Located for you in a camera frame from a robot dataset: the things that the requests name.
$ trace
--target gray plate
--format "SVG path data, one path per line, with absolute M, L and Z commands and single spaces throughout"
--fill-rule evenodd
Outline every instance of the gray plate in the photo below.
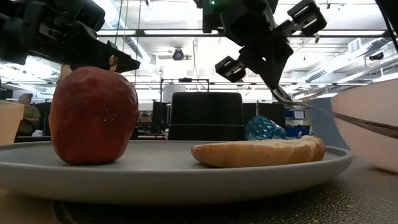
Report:
M 72 202 L 181 205 L 252 200 L 307 189 L 336 177 L 349 151 L 326 148 L 323 161 L 287 166 L 215 169 L 191 146 L 207 142 L 131 141 L 114 164 L 72 167 L 50 142 L 0 146 L 0 189 Z

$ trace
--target fork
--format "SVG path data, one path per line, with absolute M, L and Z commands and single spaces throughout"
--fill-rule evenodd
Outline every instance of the fork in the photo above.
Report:
M 323 108 L 319 108 L 317 106 L 309 105 L 308 103 L 304 102 L 296 102 L 293 101 L 290 96 L 279 86 L 276 89 L 273 89 L 272 94 L 274 97 L 282 104 L 289 105 L 289 106 L 306 106 L 313 110 L 320 111 L 322 113 L 332 115 L 335 118 L 338 118 L 342 121 L 346 121 L 350 124 L 356 125 L 358 127 L 367 129 L 369 131 L 373 131 L 375 133 L 388 136 L 390 138 L 398 139 L 398 127 L 390 124 L 382 124 L 374 121 L 367 121 L 365 119 L 354 118 L 352 116 L 348 116 L 341 113 L 335 113 Z

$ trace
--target red apple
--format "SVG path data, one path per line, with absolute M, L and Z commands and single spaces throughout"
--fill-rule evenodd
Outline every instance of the red apple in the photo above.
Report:
M 78 68 L 54 92 L 49 125 L 55 153 L 73 165 L 114 162 L 126 150 L 137 120 L 137 92 L 126 78 Z

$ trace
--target bread crust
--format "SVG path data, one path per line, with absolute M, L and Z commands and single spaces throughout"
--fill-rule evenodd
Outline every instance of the bread crust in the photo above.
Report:
M 193 157 L 220 168 L 276 166 L 321 161 L 325 145 L 320 138 L 223 142 L 193 146 Z

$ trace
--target table surface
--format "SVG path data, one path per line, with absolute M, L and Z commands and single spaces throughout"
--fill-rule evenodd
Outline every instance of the table surface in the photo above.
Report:
M 312 189 L 252 202 L 196 207 L 52 203 L 0 191 L 0 217 L 0 223 L 7 224 L 394 224 L 398 223 L 398 175 L 355 157 L 335 180 Z

